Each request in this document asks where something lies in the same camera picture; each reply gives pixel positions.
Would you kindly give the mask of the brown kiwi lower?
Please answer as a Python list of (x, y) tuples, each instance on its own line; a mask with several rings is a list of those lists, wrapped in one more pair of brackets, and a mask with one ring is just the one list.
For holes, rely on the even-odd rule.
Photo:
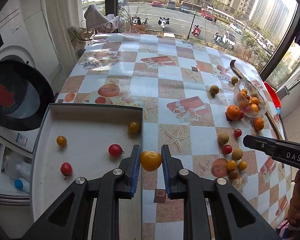
[(240, 148), (235, 148), (232, 151), (232, 160), (238, 161), (243, 157), (243, 151)]

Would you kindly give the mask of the red tomato beside orange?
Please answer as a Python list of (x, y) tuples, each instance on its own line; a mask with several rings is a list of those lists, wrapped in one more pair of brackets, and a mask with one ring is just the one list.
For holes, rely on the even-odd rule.
[(243, 117), (244, 117), (244, 112), (243, 112), (243, 111), (240, 111), (239, 120), (243, 119)]

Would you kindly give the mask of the yellow-orange tomato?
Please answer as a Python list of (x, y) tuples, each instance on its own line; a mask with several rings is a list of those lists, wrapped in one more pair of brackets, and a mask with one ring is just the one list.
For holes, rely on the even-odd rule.
[(131, 134), (140, 133), (140, 131), (141, 131), (141, 124), (140, 124), (140, 122), (138, 122), (138, 121), (131, 121), (128, 124), (128, 131)]
[(144, 151), (140, 155), (140, 163), (144, 170), (153, 172), (160, 167), (162, 156), (158, 152)]

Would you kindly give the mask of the small kiwi behind bowl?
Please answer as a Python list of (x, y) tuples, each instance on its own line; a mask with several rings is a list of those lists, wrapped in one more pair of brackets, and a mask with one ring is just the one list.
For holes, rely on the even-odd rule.
[(238, 83), (238, 78), (237, 78), (236, 76), (233, 76), (233, 77), (231, 78), (231, 82), (232, 82), (233, 84)]

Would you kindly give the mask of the yellow cherry tomato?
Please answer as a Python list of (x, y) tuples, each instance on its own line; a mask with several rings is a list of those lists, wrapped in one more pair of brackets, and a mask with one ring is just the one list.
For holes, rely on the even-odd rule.
[(234, 160), (228, 161), (228, 163), (226, 165), (226, 168), (227, 168), (228, 171), (233, 171), (233, 170), (236, 169), (236, 167), (237, 167), (237, 164)]
[(237, 168), (240, 172), (244, 171), (247, 168), (247, 162), (246, 161), (240, 161), (237, 165)]

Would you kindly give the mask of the patterned checkered tablecloth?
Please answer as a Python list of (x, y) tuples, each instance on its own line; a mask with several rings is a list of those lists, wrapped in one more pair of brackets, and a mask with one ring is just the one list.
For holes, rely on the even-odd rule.
[[(226, 170), (217, 140), (243, 151), (245, 171), (233, 186), (272, 226), (286, 217), (292, 195), (291, 169), (243, 145), (234, 130), (255, 133), (253, 120), (226, 119), (234, 105), (232, 56), (187, 41), (142, 34), (97, 35), (74, 66), (60, 103), (104, 103), (143, 108), (143, 148), (172, 155), (198, 176), (214, 179)], [(211, 85), (219, 93), (211, 95)]]

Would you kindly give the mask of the green-brown kiwi fruit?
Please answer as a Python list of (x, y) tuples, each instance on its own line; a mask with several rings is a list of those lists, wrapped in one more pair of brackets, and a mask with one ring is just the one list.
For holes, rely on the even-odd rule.
[(211, 95), (215, 96), (219, 93), (219, 87), (217, 85), (211, 85), (209, 91)]

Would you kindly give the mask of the white washing machine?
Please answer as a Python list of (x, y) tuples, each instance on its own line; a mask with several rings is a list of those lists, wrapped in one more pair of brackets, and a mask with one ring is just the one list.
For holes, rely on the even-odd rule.
[(39, 69), (22, 15), (21, 1), (0, 11), (0, 142), (32, 154), (44, 114), (54, 102)]

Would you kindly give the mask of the orange at table edge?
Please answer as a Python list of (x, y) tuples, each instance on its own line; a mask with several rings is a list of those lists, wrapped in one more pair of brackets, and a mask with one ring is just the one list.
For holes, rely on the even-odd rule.
[(256, 118), (254, 120), (253, 127), (256, 131), (261, 131), (264, 128), (264, 120), (261, 118)]

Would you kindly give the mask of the small red cherry tomato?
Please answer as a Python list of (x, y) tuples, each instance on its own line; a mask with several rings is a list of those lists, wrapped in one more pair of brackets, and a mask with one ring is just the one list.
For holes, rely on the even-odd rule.
[(62, 163), (60, 166), (60, 171), (64, 177), (64, 180), (72, 176), (72, 166), (67, 162)]

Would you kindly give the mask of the dark orange cherry tomato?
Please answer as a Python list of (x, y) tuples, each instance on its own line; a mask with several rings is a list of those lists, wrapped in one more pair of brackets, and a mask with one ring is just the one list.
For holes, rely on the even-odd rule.
[(228, 173), (228, 177), (230, 180), (235, 180), (239, 176), (239, 171), (238, 170), (232, 170)]

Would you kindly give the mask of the white shallow cardboard box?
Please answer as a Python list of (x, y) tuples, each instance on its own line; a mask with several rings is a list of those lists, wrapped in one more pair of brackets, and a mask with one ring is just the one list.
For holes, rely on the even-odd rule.
[[(131, 134), (128, 124), (141, 122), (140, 107), (51, 104), (38, 133), (32, 161), (31, 206), (36, 220), (78, 177), (87, 180), (101, 178), (119, 167), (122, 159), (131, 155), (134, 145), (142, 148), (142, 133)], [(56, 138), (67, 139), (65, 148), (57, 145)], [(112, 157), (108, 148), (118, 144), (125, 152)], [(72, 166), (72, 176), (64, 180), (60, 171), (62, 163)], [(140, 239), (141, 168), (136, 193), (132, 199), (119, 201), (119, 239)]]

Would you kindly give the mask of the white cloth on rack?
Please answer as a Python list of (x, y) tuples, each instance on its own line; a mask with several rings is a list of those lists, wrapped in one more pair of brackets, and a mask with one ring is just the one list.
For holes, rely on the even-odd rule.
[(125, 19), (114, 14), (104, 16), (95, 4), (89, 5), (84, 13), (86, 27), (93, 28), (99, 33), (113, 33), (125, 25)]

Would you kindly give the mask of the white bottle on shelf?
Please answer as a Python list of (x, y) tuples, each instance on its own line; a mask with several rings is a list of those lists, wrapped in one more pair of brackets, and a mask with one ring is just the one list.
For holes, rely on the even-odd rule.
[(23, 178), (31, 180), (31, 164), (22, 162), (15, 165), (15, 169), (21, 174)]

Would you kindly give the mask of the large orange near bowl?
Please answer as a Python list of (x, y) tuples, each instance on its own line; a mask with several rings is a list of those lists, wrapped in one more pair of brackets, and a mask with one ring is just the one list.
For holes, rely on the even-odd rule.
[(239, 109), (238, 106), (236, 105), (230, 105), (227, 109), (226, 109), (226, 116), (228, 119), (230, 119), (231, 121), (235, 121), (238, 120), (241, 116), (241, 110)]

